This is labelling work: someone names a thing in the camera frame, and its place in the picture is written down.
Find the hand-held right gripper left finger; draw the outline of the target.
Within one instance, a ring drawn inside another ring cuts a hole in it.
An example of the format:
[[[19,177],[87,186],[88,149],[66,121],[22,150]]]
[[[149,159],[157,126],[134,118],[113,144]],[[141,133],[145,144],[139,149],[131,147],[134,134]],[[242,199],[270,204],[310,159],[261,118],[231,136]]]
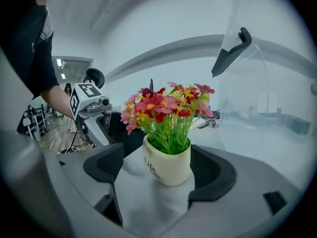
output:
[[[122,226],[114,182],[123,166],[122,143],[110,144],[76,153],[46,154],[48,168],[57,164],[55,174],[65,175],[58,181],[68,181],[71,186],[106,218]]]

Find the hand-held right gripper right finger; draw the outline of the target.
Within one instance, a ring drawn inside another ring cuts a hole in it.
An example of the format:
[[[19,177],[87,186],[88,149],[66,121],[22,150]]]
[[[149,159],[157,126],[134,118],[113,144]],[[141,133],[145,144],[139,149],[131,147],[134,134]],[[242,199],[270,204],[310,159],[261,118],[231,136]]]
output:
[[[264,238],[284,222],[300,191],[269,164],[192,145],[195,188],[165,238]]]

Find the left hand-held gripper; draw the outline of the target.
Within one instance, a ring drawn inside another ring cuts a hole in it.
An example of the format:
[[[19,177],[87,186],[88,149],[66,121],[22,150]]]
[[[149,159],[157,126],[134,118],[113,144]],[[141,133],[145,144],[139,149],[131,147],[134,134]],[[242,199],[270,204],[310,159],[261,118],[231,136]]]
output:
[[[87,128],[87,136],[96,147],[103,147],[111,143],[122,143],[124,156],[127,157],[143,144],[145,133],[134,129],[128,135],[127,125],[121,120],[121,113],[112,112],[109,120],[108,133],[102,125],[105,114],[111,110],[109,97],[92,83],[76,83],[70,97],[70,107],[78,131],[83,126]]]

